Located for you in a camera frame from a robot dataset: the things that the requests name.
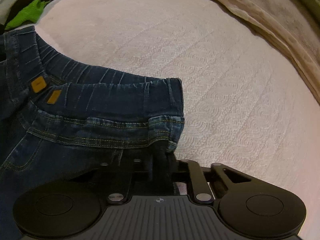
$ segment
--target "bed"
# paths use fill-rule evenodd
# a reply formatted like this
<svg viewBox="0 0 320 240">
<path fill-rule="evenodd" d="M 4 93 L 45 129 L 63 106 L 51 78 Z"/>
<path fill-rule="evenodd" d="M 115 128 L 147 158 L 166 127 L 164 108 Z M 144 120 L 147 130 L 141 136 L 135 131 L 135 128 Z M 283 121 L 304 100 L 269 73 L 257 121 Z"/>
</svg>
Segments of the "bed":
<svg viewBox="0 0 320 240">
<path fill-rule="evenodd" d="M 55 0 L 36 31 L 77 61 L 182 79 L 186 124 L 177 158 L 221 162 L 292 191 L 308 212 L 300 236 L 316 240 L 317 92 L 290 53 L 220 2 Z"/>
</svg>

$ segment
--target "ridged black surface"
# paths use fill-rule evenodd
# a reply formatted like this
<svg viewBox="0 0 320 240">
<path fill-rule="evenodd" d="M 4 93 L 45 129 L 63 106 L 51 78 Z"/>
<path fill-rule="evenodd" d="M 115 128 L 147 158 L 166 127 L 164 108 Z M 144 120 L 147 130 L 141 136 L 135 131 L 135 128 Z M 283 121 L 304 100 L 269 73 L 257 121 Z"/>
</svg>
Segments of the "ridged black surface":
<svg viewBox="0 0 320 240">
<path fill-rule="evenodd" d="M 213 209 L 182 196 L 134 196 L 109 207 L 87 231 L 68 240 L 248 240 L 226 228 Z M 298 240 L 290 237 L 287 240 Z"/>
</svg>

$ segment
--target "triangular cutout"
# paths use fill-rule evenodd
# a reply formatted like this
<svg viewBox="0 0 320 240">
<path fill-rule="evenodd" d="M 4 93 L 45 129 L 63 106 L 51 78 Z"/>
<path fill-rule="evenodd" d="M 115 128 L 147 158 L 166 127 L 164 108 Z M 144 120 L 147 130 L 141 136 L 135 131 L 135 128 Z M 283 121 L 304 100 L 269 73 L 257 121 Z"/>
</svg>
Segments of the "triangular cutout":
<svg viewBox="0 0 320 240">
<path fill-rule="evenodd" d="M 243 182 L 250 182 L 251 181 L 251 179 L 243 177 L 234 171 L 231 171 L 228 169 L 223 169 L 223 171 L 233 183 L 243 183 Z"/>
</svg>

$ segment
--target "circular pad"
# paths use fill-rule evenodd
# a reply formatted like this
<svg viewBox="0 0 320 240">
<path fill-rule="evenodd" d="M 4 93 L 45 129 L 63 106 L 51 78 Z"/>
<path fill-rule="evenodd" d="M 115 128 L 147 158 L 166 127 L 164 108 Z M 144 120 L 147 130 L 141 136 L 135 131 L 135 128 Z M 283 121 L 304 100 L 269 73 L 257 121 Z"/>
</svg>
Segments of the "circular pad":
<svg viewBox="0 0 320 240">
<path fill-rule="evenodd" d="M 247 237 L 287 237 L 300 229 L 306 208 L 295 194 L 271 184 L 235 184 L 219 203 L 221 218 Z"/>
<path fill-rule="evenodd" d="M 257 195 L 247 200 L 247 208 L 256 215 L 272 217 L 283 210 L 283 204 L 276 197 Z"/>
<path fill-rule="evenodd" d="M 37 210 L 47 216 L 57 216 L 68 212 L 73 206 L 72 198 L 53 194 L 40 198 L 36 203 Z"/>
<path fill-rule="evenodd" d="M 71 236 L 100 214 L 99 199 L 76 182 L 52 182 L 20 196 L 13 206 L 18 227 L 40 238 Z"/>
</svg>

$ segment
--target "orange leather tag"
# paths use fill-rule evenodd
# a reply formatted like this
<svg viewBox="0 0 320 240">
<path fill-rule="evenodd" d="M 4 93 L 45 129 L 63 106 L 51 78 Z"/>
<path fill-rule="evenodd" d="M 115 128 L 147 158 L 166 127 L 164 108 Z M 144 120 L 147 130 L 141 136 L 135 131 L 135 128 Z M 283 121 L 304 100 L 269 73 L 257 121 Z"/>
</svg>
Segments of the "orange leather tag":
<svg viewBox="0 0 320 240">
<path fill-rule="evenodd" d="M 37 77 L 35 80 L 31 82 L 31 87 L 35 93 L 40 92 L 47 86 L 43 76 Z"/>
<path fill-rule="evenodd" d="M 47 103 L 54 105 L 54 104 L 57 102 L 58 97 L 60 96 L 60 93 L 61 93 L 61 90 L 55 90 L 55 91 L 53 91 L 53 92 L 52 92 L 52 95 L 51 95 L 50 98 L 48 99 Z"/>
</svg>

